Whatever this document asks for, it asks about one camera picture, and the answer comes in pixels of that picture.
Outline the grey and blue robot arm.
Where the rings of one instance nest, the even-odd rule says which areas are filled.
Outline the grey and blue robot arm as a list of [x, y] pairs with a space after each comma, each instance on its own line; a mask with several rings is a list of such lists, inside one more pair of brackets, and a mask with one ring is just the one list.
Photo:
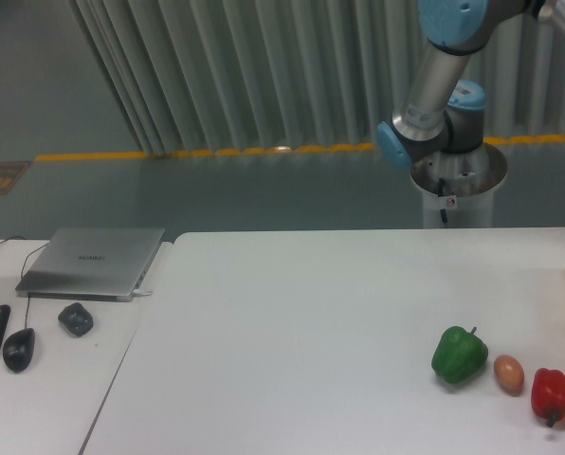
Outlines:
[[420, 1], [417, 8], [426, 52], [406, 100], [376, 132], [379, 149], [399, 168], [482, 145], [484, 91], [461, 76], [499, 24], [528, 14], [565, 36], [565, 1]]

